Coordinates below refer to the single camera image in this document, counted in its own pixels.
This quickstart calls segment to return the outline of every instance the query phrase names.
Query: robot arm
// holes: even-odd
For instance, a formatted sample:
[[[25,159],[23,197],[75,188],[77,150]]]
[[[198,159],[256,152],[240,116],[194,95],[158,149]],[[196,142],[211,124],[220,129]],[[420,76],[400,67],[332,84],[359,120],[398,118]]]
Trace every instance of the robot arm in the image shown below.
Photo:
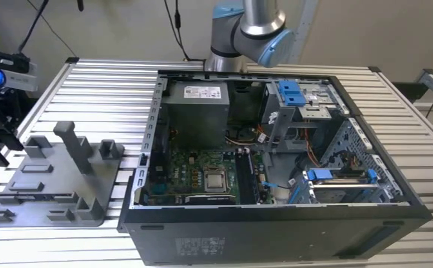
[[[213,9],[212,55],[208,71],[245,71],[244,56],[267,68],[288,56],[295,32],[276,0],[244,0]]]

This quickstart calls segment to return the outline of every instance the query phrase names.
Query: cable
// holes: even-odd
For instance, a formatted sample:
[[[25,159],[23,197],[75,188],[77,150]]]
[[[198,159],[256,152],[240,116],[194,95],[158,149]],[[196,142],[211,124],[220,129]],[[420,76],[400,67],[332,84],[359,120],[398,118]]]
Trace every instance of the cable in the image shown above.
[[[29,3],[31,4],[31,6],[34,7],[35,10],[38,10],[37,6],[33,4],[31,0],[27,0]],[[74,53],[74,50],[70,48],[70,46],[67,45],[66,41],[62,39],[62,37],[58,35],[58,33],[55,32],[55,30],[53,29],[53,26],[50,24],[50,22],[47,21],[47,19],[45,18],[45,15],[41,15],[47,26],[50,27],[51,32],[54,33],[54,35],[59,38],[61,42],[65,44],[65,46],[67,47],[69,51],[73,53],[73,55],[77,57],[77,54]]]
[[[293,188],[293,187],[285,187],[285,186],[277,185],[277,184],[275,184],[275,183],[269,183],[269,182],[267,182],[267,181],[264,181],[261,184],[263,184],[264,186],[273,187],[273,188],[283,188],[283,189],[292,189],[292,188]]]
[[[307,148],[308,148],[308,156],[309,156],[309,159],[311,161],[313,162],[313,164],[320,168],[321,165],[319,164],[319,159],[315,155],[315,151],[313,151],[313,148],[311,146],[311,143],[309,143],[309,133],[308,133],[308,129],[305,130],[305,139],[307,139]]]
[[[236,145],[247,146],[247,145],[255,145],[255,144],[256,144],[256,143],[247,143],[247,142],[235,141],[235,140],[232,140],[231,138],[228,138],[228,136],[225,136],[225,138],[227,138],[227,140],[228,140],[229,142],[232,142],[232,143],[236,144]]]
[[[176,32],[176,30],[174,30],[174,25],[173,25],[172,15],[170,15],[170,9],[169,9],[169,3],[168,3],[166,0],[164,0],[164,2],[165,2],[166,14],[169,15],[169,20],[170,20],[170,26],[172,26],[172,31],[173,31],[174,39],[176,39],[176,41],[177,41],[177,44],[178,44],[180,48],[182,49],[182,52],[184,52],[185,58],[189,60],[190,57],[189,57],[189,55],[186,54],[185,49],[184,49],[184,46],[182,46],[182,44],[181,44],[180,41],[178,41],[177,32]]]
[[[431,108],[428,109],[428,112],[427,112],[426,118],[428,118],[428,115],[431,114],[431,112],[432,112],[432,109],[433,109],[433,103],[432,103],[432,106],[431,106]]]
[[[188,61],[201,61],[204,63],[204,70],[205,70],[205,59],[193,59],[189,57],[185,47],[184,47],[184,42],[182,42],[182,33],[180,31],[180,28],[182,27],[182,20],[181,20],[181,16],[180,16],[180,10],[178,10],[178,0],[176,0],[176,14],[174,14],[174,19],[176,19],[176,25],[173,24],[173,20],[172,20],[172,15],[170,15],[170,9],[169,9],[169,4],[168,4],[168,0],[164,0],[165,2],[165,8],[166,8],[166,13],[169,16],[169,20],[170,20],[170,26],[172,26],[172,31],[173,31],[173,35],[174,35],[174,39],[177,41],[177,44],[180,46],[180,48],[182,49],[184,55],[185,55],[185,59]]]
[[[35,21],[33,22],[31,28],[30,28],[30,30],[29,30],[29,34],[26,35],[26,38],[25,38],[22,44],[21,44],[19,47],[18,47],[18,53],[22,53],[22,52],[23,52],[23,49],[25,49],[25,47],[26,47],[26,44],[29,43],[29,40],[30,40],[30,37],[31,37],[33,31],[35,30],[35,27],[37,27],[37,24],[38,24],[39,17],[41,17],[41,15],[42,15],[43,12],[45,12],[45,9],[46,9],[46,6],[47,6],[49,2],[50,2],[50,0],[45,0],[43,3],[42,3],[42,5],[41,5],[41,7],[39,7],[39,9],[38,9],[38,15],[37,15],[37,17],[35,17]]]

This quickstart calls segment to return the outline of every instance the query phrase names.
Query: black side panel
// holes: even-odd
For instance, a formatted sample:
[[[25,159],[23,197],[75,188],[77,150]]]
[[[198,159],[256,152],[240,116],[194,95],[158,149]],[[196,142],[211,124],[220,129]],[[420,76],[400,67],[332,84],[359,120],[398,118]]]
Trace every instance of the black side panel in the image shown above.
[[[375,244],[386,248],[411,232],[416,220],[407,223],[394,228],[380,219],[342,218],[130,224],[129,230],[146,265],[193,265],[339,260],[348,258],[340,256],[347,248],[359,253],[355,259],[370,258],[379,253]]]

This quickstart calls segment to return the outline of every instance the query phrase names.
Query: motherboard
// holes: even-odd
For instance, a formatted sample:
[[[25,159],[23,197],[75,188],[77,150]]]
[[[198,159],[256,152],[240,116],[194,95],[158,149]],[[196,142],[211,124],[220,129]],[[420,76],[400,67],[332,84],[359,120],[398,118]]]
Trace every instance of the motherboard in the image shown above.
[[[261,182],[267,172],[260,152],[241,163],[235,151],[173,150],[165,178],[150,183],[150,205],[241,204],[241,185],[255,185],[260,202],[269,200]],[[243,169],[252,170],[247,180]]]

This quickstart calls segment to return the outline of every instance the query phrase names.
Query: black cable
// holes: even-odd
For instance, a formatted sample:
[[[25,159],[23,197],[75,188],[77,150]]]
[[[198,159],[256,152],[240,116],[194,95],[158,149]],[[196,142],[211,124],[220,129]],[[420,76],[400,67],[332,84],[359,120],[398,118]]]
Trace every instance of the black cable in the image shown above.
[[[293,187],[285,187],[285,186],[281,186],[279,185],[277,187],[283,188],[283,189],[292,189]]]
[[[204,70],[205,70],[205,62],[207,62],[207,60],[205,59],[193,59],[193,58],[190,58],[188,53],[186,53],[185,47],[184,47],[182,33],[181,33],[181,30],[180,30],[180,28],[182,27],[182,19],[181,19],[180,9],[178,9],[178,0],[176,0],[176,14],[174,14],[176,26],[173,24],[173,19],[172,19],[172,15],[170,15],[170,9],[169,9],[168,1],[164,0],[164,2],[165,2],[166,13],[169,15],[173,35],[174,35],[177,44],[178,44],[180,48],[182,49],[185,59],[188,61],[201,61],[204,63]]]
[[[433,109],[433,103],[432,103],[432,106],[431,106],[431,108],[428,109],[428,112],[427,112],[426,118],[428,118],[428,115],[431,114],[431,112],[432,112],[432,109]]]
[[[295,159],[295,168],[289,173],[289,179],[292,179],[299,171],[304,171],[304,168],[300,166],[303,160],[305,159],[307,153],[300,153]]]
[[[43,14],[45,12],[45,9],[46,9],[46,6],[49,4],[50,0],[45,0],[41,7],[39,7],[39,10],[38,10],[38,15],[37,15],[37,18],[35,18],[35,21],[33,22],[33,25],[31,25],[31,28],[29,30],[29,34],[26,35],[26,38],[22,42],[22,44],[19,45],[18,47],[18,53],[22,53],[23,52],[23,49],[26,47],[26,44],[29,43],[29,40],[30,40],[30,37],[31,37],[31,34],[33,34],[33,31],[35,30],[35,27],[37,27],[37,24],[38,24],[38,20],[39,20],[39,17],[41,15]]]
[[[164,2],[165,2],[166,14],[169,15],[169,20],[170,20],[170,26],[172,26],[172,31],[173,31],[174,39],[177,41],[177,44],[178,44],[180,48],[182,49],[182,52],[185,54],[185,58],[189,59],[189,56],[188,56],[188,54],[185,52],[185,49],[184,49],[184,46],[182,46],[182,44],[178,41],[177,32],[174,30],[173,19],[172,19],[170,9],[169,9],[169,3],[168,3],[166,0],[164,0]]]
[[[31,6],[34,7],[34,9],[38,10],[38,8],[37,8],[37,6],[33,4],[31,0],[27,0],[27,1],[29,1],[29,3],[31,4]],[[69,51],[73,53],[73,55],[77,57],[77,54],[74,53],[74,50],[70,48],[70,46],[67,45],[67,43],[65,42],[65,40],[61,38],[61,36],[59,36],[58,33],[55,32],[55,30],[53,29],[53,26],[51,26],[50,22],[46,20],[45,15],[42,14],[41,16],[42,16],[42,18],[43,18],[43,20],[45,20],[47,26],[50,27],[51,32],[53,32],[54,35],[59,38],[61,42],[65,44],[65,46],[67,47],[67,49],[69,49]]]

